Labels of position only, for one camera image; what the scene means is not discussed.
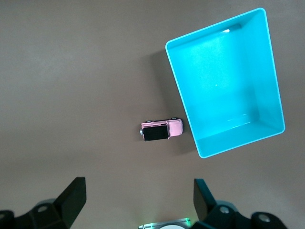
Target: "blue plastic bin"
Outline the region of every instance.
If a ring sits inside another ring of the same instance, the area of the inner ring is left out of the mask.
[[[200,157],[285,130],[264,9],[173,39],[165,48]]]

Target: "gray floor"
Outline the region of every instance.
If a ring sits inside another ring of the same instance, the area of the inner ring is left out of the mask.
[[[186,118],[166,42],[240,13],[267,11],[286,131],[200,159],[190,128],[143,142],[139,123]],[[2,1],[0,209],[23,214],[85,176],[72,228],[193,222],[193,179],[249,217],[305,224],[305,2]]]

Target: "white round object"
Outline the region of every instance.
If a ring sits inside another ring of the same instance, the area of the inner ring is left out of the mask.
[[[178,225],[167,225],[167,226],[161,227],[160,229],[184,229],[184,228],[180,227]]]

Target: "pink toy car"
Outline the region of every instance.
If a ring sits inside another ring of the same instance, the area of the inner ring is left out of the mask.
[[[141,123],[140,134],[144,141],[169,139],[173,136],[181,135],[183,123],[180,118],[171,118],[159,121],[146,121]]]

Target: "screw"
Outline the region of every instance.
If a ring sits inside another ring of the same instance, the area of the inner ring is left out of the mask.
[[[267,215],[265,214],[260,214],[258,215],[259,219],[262,221],[262,222],[265,222],[265,223],[269,223],[270,222],[270,219]]]
[[[224,206],[220,207],[220,211],[224,214],[228,214],[230,212],[229,209],[227,207],[224,207]]]
[[[40,208],[38,208],[38,212],[43,212],[43,211],[45,211],[45,210],[47,210],[48,209],[48,207],[47,206],[41,206]]]

